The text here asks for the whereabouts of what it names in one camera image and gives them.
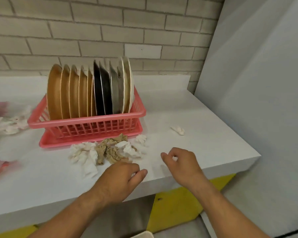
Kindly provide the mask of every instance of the plate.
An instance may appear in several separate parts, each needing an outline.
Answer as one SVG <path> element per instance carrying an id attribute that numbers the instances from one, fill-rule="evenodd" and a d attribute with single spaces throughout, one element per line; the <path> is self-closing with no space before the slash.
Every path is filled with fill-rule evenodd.
<path id="1" fill-rule="evenodd" d="M 95 108 L 97 115 L 105 115 L 104 102 L 103 102 L 103 92 L 102 92 L 102 82 L 100 80 L 100 70 L 94 60 L 94 93 L 95 93 Z"/>
<path id="2" fill-rule="evenodd" d="M 80 118 L 87 117 L 87 76 L 83 66 L 78 80 L 78 114 Z"/>
<path id="3" fill-rule="evenodd" d="M 127 78 L 126 78 L 126 72 L 124 68 L 123 59 L 120 58 L 119 64 L 118 64 L 118 79 L 120 79 L 120 91 L 123 91 L 123 101 L 121 103 L 120 100 L 120 107 L 122 107 L 122 113 L 125 113 L 126 106 L 127 106 L 127 97 L 128 97 L 128 86 L 127 86 Z"/>
<path id="4" fill-rule="evenodd" d="M 86 104 L 86 108 L 87 108 L 87 116 L 90 117 L 91 116 L 91 95 L 92 95 L 92 81 L 93 81 L 93 75 L 91 74 L 90 69 L 88 68 L 88 72 L 87 72 L 87 90 L 86 90 L 86 100 L 87 100 L 87 104 Z"/>
<path id="5" fill-rule="evenodd" d="M 70 106 L 69 106 L 69 81 L 70 81 L 70 68 L 67 64 L 64 65 L 61 74 L 61 113 L 62 119 L 69 119 Z"/>
<path id="6" fill-rule="evenodd" d="M 91 116 L 96 116 L 96 103 L 95 103 L 95 91 L 94 91 L 94 76 L 91 74 Z"/>
<path id="7" fill-rule="evenodd" d="M 70 72 L 70 81 L 69 81 L 69 108 L 70 116 L 72 118 L 79 118 L 78 113 L 78 83 L 79 75 L 77 74 L 77 69 L 75 65 L 72 65 Z"/>
<path id="8" fill-rule="evenodd" d="M 49 74 L 48 89 L 46 93 L 46 101 L 51 120 L 62 119 L 61 75 L 62 67 L 58 64 L 54 64 Z"/>
<path id="9" fill-rule="evenodd" d="M 123 61 L 124 61 L 124 68 L 126 71 L 126 75 L 127 75 L 127 82 L 129 85 L 129 102 L 127 101 L 127 107 L 128 108 L 128 113 L 130 113 L 131 110 L 131 106 L 133 101 L 135 100 L 135 96 L 134 96 L 134 84 L 133 84 L 133 76 L 132 76 L 132 71 L 131 71 L 131 67 L 130 67 L 130 61 L 129 58 L 127 57 L 123 57 Z"/>
<path id="10" fill-rule="evenodd" d="M 102 83 L 103 104 L 105 107 L 105 115 L 111 115 L 112 101 L 111 101 L 109 73 L 106 71 L 106 69 L 102 66 L 101 63 L 99 63 L 99 73 L 100 73 L 100 81 Z"/>
<path id="11" fill-rule="evenodd" d="M 109 61 L 109 78 L 110 78 L 110 88 L 111 88 L 111 101 L 112 101 L 112 112 L 113 114 L 120 114 L 119 108 L 119 82 L 118 75 L 115 69 L 112 67 Z"/>

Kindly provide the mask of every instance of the pink dish rack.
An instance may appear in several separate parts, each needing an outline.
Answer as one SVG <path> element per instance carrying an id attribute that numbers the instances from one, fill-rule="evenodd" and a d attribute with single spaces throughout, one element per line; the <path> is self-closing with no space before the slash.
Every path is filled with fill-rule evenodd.
<path id="1" fill-rule="evenodd" d="M 146 109 L 136 88 L 134 95 L 130 113 L 63 120 L 50 120 L 45 95 L 29 117 L 28 125 L 30 128 L 45 128 L 39 142 L 41 148 L 100 141 L 121 133 L 135 136 L 142 133 L 139 118 L 146 115 Z"/>

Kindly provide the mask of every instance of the brick wall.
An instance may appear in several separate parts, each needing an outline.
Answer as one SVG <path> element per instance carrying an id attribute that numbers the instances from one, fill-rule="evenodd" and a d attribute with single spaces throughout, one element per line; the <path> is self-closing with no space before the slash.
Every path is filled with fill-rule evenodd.
<path id="1" fill-rule="evenodd" d="M 194 92 L 223 1 L 0 0 L 0 76 L 126 55 L 135 75 L 190 74 Z"/>

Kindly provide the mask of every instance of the pink object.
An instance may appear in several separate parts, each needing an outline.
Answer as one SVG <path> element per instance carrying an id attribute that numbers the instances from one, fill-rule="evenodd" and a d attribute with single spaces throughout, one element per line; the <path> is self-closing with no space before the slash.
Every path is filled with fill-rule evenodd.
<path id="1" fill-rule="evenodd" d="M 141 134 L 143 130 L 139 118 L 146 115 L 146 109 L 136 88 L 134 95 L 135 100 L 130 113 L 63 120 L 50 120 L 46 96 L 44 96 L 29 117 L 28 125 L 30 128 L 45 128 L 39 142 L 41 148 L 100 141 L 121 133 L 135 136 Z"/>

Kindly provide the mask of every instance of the white countertop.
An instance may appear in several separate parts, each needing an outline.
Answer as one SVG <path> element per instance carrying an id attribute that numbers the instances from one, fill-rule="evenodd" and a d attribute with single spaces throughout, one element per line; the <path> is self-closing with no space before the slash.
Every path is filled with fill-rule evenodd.
<path id="1" fill-rule="evenodd" d="M 160 158 L 161 152 L 169 152 L 172 147 L 193 151 L 209 179 L 247 170 L 260 156 L 186 90 L 188 79 L 135 76 L 135 86 L 147 110 L 141 124 L 148 147 L 137 146 L 146 155 L 134 162 L 141 169 L 146 168 L 148 175 L 127 200 L 179 187 Z M 38 103 L 44 95 L 46 79 L 22 78 L 16 85 L 22 82 L 27 85 L 20 89 L 31 89 L 32 93 L 21 96 L 19 91 L 12 91 L 4 96 L 5 100 Z M 176 125 L 184 128 L 184 136 L 170 129 Z M 83 178 L 79 165 L 72 165 L 67 159 L 68 148 L 44 150 L 38 146 L 43 132 L 27 130 L 0 139 L 0 159 L 19 161 L 0 175 L 0 232 L 48 220 L 91 188 L 109 166 L 106 162 L 98 166 L 97 176 Z"/>

